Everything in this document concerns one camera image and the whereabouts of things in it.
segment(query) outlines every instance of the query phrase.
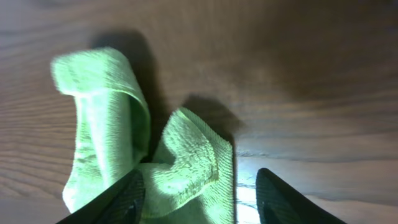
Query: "microfiber towel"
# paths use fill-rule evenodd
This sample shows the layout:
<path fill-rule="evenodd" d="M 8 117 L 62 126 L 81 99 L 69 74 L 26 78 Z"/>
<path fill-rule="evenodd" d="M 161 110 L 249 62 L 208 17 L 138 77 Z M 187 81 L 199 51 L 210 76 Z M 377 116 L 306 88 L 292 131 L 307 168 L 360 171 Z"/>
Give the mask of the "microfiber towel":
<path fill-rule="evenodd" d="M 185 108 L 174 111 L 151 163 L 150 117 L 127 58 L 112 48 L 52 62 L 58 90 L 75 98 L 76 151 L 63 191 L 75 212 L 131 169 L 142 172 L 141 223 L 232 223 L 232 146 Z"/>

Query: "green microfiber cloth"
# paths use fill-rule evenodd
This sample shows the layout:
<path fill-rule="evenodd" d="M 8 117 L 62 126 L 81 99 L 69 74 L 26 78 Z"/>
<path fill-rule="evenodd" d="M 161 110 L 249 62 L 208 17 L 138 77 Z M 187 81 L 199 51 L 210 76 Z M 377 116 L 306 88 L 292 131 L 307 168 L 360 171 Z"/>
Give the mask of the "green microfiber cloth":
<path fill-rule="evenodd" d="M 104 48 L 57 57 L 61 93 L 75 97 L 76 151 L 63 199 L 71 212 L 131 169 L 144 176 L 141 223 L 232 223 L 232 146 L 191 111 L 174 111 L 153 163 L 149 112 L 127 58 Z"/>

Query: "wooden surface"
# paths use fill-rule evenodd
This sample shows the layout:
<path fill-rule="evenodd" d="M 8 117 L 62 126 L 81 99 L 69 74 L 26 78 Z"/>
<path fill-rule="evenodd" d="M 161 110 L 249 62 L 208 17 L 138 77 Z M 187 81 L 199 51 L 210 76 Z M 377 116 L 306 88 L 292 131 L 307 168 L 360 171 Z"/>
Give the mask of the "wooden surface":
<path fill-rule="evenodd" d="M 233 139 L 238 222 L 258 223 L 261 167 L 348 223 L 398 220 L 393 1 L 0 2 L 2 223 L 67 215 L 75 106 L 49 63 L 102 45 L 131 61 L 154 142 L 180 105 Z"/>

